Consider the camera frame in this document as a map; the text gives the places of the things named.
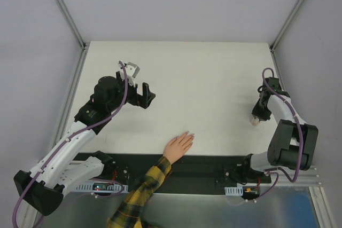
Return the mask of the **beige nail polish bottle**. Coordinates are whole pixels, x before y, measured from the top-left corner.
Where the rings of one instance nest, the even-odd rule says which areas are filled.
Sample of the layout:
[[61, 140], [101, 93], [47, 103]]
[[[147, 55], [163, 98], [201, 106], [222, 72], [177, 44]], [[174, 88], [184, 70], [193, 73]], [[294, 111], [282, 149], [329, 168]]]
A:
[[260, 124], [260, 120], [259, 120], [259, 118], [257, 118], [257, 117], [252, 117], [251, 120], [250, 120], [250, 122], [251, 122], [251, 124], [252, 124], [254, 127], [256, 127], [256, 126], [258, 126], [258, 125]]

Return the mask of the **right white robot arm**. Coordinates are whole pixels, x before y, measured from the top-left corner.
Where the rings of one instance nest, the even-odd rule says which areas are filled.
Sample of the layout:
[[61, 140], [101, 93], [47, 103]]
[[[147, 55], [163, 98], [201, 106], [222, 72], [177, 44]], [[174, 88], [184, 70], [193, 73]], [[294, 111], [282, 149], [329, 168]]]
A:
[[252, 109], [252, 123], [256, 125], [274, 117], [277, 127], [265, 152], [244, 157], [241, 178], [244, 183], [250, 183], [266, 173], [279, 170], [294, 183], [299, 171], [311, 167], [318, 128], [300, 117], [278, 78], [263, 78], [258, 92], [259, 100]]

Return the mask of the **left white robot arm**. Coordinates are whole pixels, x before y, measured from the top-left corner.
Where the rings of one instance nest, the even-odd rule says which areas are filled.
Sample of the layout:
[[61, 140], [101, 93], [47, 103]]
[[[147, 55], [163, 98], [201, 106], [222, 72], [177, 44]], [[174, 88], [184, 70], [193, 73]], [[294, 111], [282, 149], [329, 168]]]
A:
[[21, 200], [25, 200], [43, 216], [53, 213], [64, 197], [77, 186], [93, 177], [108, 179], [112, 176], [111, 159], [98, 151], [74, 171], [66, 167], [80, 150], [90, 142], [129, 103], [146, 109], [155, 94], [147, 83], [138, 94], [135, 78], [139, 67], [127, 63], [115, 76], [104, 76], [94, 87], [94, 93], [74, 117], [69, 130], [54, 148], [30, 171], [19, 170], [14, 183]]

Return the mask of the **yellow plaid sleeve forearm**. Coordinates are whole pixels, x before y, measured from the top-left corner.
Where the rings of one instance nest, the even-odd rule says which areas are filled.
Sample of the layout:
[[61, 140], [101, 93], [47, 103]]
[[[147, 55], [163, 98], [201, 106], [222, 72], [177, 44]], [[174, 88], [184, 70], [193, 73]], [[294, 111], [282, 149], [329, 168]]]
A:
[[163, 184], [172, 165], [162, 156], [141, 179], [107, 220], [107, 227], [156, 227], [142, 218], [142, 213], [151, 195]]

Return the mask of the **person's hand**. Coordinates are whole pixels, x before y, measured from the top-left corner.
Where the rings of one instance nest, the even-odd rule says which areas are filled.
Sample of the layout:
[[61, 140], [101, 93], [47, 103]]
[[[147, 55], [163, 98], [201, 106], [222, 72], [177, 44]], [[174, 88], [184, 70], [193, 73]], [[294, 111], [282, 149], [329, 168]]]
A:
[[166, 145], [163, 157], [165, 157], [170, 164], [174, 164], [191, 148], [194, 138], [195, 135], [189, 134], [188, 131], [182, 135], [176, 136]]

